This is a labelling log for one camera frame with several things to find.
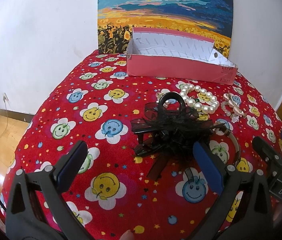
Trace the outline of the pink flower hair clip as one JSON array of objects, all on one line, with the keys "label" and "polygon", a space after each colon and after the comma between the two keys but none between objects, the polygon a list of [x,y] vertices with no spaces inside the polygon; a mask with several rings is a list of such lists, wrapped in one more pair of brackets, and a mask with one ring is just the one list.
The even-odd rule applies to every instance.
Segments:
[{"label": "pink flower hair clip", "polygon": [[[235,114],[239,117],[245,117],[245,113],[243,110],[240,109],[239,104],[234,101],[232,94],[225,93],[223,94],[224,101],[221,103],[221,108],[226,113],[227,116],[231,116],[232,114]],[[229,106],[232,110],[228,111],[226,109],[226,106]]]}]

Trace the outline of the black feather bow hair claw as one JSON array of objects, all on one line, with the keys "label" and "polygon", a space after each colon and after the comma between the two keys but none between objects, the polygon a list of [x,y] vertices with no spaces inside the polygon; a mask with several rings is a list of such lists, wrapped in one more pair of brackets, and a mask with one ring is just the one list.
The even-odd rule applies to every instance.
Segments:
[{"label": "black feather bow hair claw", "polygon": [[199,120],[198,111],[186,105],[175,92],[166,93],[159,102],[147,103],[144,117],[134,119],[131,131],[138,137],[137,157],[157,154],[147,177],[157,180],[169,161],[185,167],[193,160],[194,143],[205,145],[215,128],[212,120]]}]

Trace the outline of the red smiley flower cloth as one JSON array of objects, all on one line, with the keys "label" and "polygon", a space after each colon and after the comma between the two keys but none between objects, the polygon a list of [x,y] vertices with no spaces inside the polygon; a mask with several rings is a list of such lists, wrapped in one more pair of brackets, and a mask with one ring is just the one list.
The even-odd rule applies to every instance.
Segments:
[{"label": "red smiley flower cloth", "polygon": [[269,239],[282,122],[231,85],[134,76],[92,53],[52,91],[6,174],[9,239]]}]

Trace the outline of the pink cardboard box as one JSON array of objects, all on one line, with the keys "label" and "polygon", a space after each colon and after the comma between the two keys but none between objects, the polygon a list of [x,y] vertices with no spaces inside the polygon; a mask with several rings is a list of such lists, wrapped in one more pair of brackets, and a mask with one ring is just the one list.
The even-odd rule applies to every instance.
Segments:
[{"label": "pink cardboard box", "polygon": [[162,28],[133,28],[127,47],[130,76],[169,77],[232,85],[238,67],[211,38]]}]

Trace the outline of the sunflower field sunset painting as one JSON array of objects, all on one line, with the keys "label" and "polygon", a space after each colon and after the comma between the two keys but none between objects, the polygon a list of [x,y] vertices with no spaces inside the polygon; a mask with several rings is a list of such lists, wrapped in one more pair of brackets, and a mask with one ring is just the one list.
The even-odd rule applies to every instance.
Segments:
[{"label": "sunflower field sunset painting", "polygon": [[211,38],[214,48],[228,57],[233,0],[98,0],[101,54],[124,53],[136,27],[171,29]]}]

